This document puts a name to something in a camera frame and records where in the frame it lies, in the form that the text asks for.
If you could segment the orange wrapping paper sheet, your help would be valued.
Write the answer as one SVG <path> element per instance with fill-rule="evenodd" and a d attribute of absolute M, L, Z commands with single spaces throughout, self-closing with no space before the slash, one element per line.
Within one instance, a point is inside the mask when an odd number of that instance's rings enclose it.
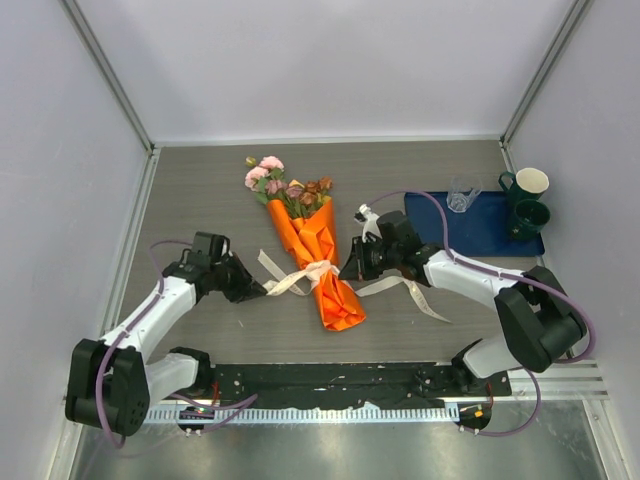
<path fill-rule="evenodd" d="M 266 208 L 284 250 L 299 270 L 311 262 L 329 260 L 338 267 L 338 243 L 333 203 L 330 199 L 317 211 L 302 205 L 303 216 L 291 218 L 280 200 L 269 201 Z M 338 274 L 324 274 L 311 293 L 325 329 L 340 332 L 361 324 L 366 314 L 354 291 Z"/>

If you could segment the cream printed ribbon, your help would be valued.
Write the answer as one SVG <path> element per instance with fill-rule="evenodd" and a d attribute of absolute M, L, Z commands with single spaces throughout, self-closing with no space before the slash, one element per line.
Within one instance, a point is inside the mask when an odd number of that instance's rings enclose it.
<path fill-rule="evenodd" d="M 259 252 L 257 260 L 273 277 L 273 280 L 269 280 L 263 284 L 268 296 L 279 296 L 287 291 L 298 296 L 308 296 L 317 288 L 324 274 L 339 273 L 339 269 L 332 265 L 329 260 L 311 262 L 302 270 L 290 274 L 286 274 L 263 250 Z M 406 286 L 413 302 L 423 314 L 438 321 L 451 324 L 450 320 L 436 313 L 429 306 L 415 281 L 410 281 L 399 276 L 390 276 L 364 288 L 355 290 L 354 293 L 358 297 L 373 296 L 400 284 Z"/>

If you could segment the orange fake flower stem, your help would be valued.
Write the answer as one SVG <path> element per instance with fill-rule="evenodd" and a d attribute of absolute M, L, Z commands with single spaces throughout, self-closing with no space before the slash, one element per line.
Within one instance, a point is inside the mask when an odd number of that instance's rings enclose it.
<path fill-rule="evenodd" d="M 299 196 L 300 203 L 309 211 L 317 211 L 330 199 L 332 188 L 333 180 L 328 176 L 306 182 Z"/>

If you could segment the pink fake flower stem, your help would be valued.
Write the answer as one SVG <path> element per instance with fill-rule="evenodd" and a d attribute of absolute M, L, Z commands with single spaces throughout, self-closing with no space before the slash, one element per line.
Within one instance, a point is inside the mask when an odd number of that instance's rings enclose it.
<path fill-rule="evenodd" d="M 248 171 L 244 185 L 253 192 L 263 205 L 274 199 L 282 199 L 287 188 L 284 181 L 285 166 L 276 156 L 266 156 L 261 160 L 248 156 L 245 159 Z"/>
<path fill-rule="evenodd" d="M 303 216 L 300 197 L 304 191 L 304 187 L 299 182 L 287 183 L 284 180 L 272 179 L 265 185 L 267 200 L 280 200 L 291 218 Z"/>

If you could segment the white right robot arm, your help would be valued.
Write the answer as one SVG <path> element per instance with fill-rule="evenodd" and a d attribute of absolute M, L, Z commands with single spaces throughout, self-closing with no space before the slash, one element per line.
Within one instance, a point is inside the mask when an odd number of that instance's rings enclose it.
<path fill-rule="evenodd" d="M 525 368 L 542 373 L 588 333 L 583 316 L 546 268 L 500 269 L 425 244 L 401 211 L 377 215 L 361 205 L 355 219 L 363 231 L 353 238 L 339 277 L 366 282 L 358 295 L 403 284 L 431 317 L 437 314 L 422 294 L 423 287 L 454 292 L 496 312 L 500 334 L 475 341 L 451 361 L 451 380 L 462 394 L 477 393 L 489 377 L 503 371 Z"/>

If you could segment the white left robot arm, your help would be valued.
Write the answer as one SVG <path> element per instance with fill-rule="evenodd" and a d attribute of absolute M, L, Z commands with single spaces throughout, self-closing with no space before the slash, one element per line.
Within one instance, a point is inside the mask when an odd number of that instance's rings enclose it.
<path fill-rule="evenodd" d="M 198 232 L 178 244 L 180 257 L 157 268 L 146 299 L 113 330 L 81 340 L 72 352 L 65 415 L 101 429 L 115 448 L 140 429 L 155 404 L 176 393 L 200 399 L 212 389 L 211 359 L 203 351 L 176 347 L 149 360 L 176 322 L 213 292 L 235 304 L 267 293 L 228 237 Z"/>

